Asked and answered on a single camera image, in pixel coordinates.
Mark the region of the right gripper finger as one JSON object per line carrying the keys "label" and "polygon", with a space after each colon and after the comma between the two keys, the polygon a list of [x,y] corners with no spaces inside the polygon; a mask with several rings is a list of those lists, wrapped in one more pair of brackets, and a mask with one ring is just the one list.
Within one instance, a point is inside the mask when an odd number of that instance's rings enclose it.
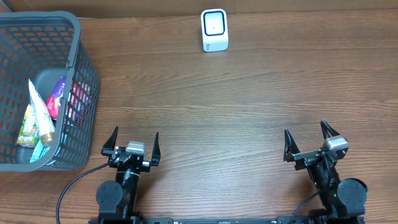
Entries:
{"label": "right gripper finger", "polygon": [[295,156],[300,155],[300,151],[288,129],[284,130],[285,146],[284,161],[294,161]]}
{"label": "right gripper finger", "polygon": [[320,125],[324,139],[340,135],[339,132],[335,131],[324,119],[320,121]]}

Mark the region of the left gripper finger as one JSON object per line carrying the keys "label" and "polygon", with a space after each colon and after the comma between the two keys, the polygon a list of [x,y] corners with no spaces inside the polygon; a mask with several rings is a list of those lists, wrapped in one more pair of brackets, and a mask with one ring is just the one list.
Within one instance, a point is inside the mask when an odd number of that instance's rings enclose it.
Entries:
{"label": "left gripper finger", "polygon": [[112,135],[109,137],[109,139],[103,145],[104,151],[113,151],[114,150],[115,145],[116,145],[117,136],[118,136],[118,126],[115,127]]}
{"label": "left gripper finger", "polygon": [[150,163],[151,164],[159,164],[160,159],[161,159],[161,152],[160,152],[160,146],[159,146],[159,133],[156,132]]}

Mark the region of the teal wipes packet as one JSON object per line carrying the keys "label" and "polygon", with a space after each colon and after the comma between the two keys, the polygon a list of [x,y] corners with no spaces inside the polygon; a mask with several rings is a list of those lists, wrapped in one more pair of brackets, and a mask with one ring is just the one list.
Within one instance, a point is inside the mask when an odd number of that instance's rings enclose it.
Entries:
{"label": "teal wipes packet", "polygon": [[50,148],[51,148],[50,146],[44,146],[42,141],[39,140],[31,155],[30,163],[33,163],[42,158],[44,155],[46,155],[46,153],[49,151]]}

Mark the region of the white tube with gold cap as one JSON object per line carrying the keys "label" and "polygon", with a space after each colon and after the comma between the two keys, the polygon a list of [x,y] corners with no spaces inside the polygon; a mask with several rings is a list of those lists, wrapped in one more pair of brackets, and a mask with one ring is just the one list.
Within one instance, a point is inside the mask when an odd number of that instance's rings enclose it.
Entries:
{"label": "white tube with gold cap", "polygon": [[55,140],[55,126],[43,99],[35,89],[31,80],[29,84],[30,102],[35,113],[35,122],[40,140],[44,146],[50,147]]}

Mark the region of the red purple pad package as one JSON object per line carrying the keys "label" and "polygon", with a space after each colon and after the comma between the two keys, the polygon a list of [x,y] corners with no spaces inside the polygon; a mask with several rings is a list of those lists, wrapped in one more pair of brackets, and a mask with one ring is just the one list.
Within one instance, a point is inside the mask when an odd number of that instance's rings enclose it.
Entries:
{"label": "red purple pad package", "polygon": [[63,92],[65,89],[65,81],[66,81],[65,77],[61,77],[59,79],[59,81],[54,86],[54,88],[46,102],[46,106],[47,106],[49,115],[53,120],[56,120],[57,116],[58,116],[58,110],[59,110],[59,107],[61,106],[60,99],[63,96]]}

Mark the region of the green juice carton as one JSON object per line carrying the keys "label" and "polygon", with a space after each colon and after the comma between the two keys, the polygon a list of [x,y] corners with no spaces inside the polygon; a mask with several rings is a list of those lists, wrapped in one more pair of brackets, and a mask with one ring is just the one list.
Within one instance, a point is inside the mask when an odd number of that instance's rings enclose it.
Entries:
{"label": "green juice carton", "polygon": [[23,147],[35,147],[39,141],[34,109],[31,104],[27,105],[24,119],[17,137],[17,144]]}

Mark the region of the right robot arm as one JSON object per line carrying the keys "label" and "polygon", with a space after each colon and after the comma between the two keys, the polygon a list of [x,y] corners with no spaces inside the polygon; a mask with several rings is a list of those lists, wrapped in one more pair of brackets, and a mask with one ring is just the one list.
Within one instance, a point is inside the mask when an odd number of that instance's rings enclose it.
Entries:
{"label": "right robot arm", "polygon": [[[364,223],[367,185],[355,178],[341,180],[335,168],[348,152],[348,140],[325,120],[320,121],[320,126],[323,145],[305,154],[300,152],[290,131],[284,130],[284,161],[294,162],[296,170],[307,170],[317,189],[296,208],[289,223]],[[315,197],[320,198],[323,207],[299,218],[298,212]]]}

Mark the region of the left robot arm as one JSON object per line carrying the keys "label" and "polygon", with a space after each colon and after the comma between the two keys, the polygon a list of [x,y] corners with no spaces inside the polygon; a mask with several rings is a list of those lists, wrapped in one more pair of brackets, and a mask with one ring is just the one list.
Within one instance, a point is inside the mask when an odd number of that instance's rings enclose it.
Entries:
{"label": "left robot arm", "polygon": [[141,212],[135,211],[139,181],[142,172],[160,163],[159,135],[155,135],[151,159],[144,159],[144,144],[129,141],[117,146],[118,128],[102,147],[101,154],[108,157],[108,167],[116,169],[114,180],[102,183],[96,192],[99,205],[99,223],[147,223]]}

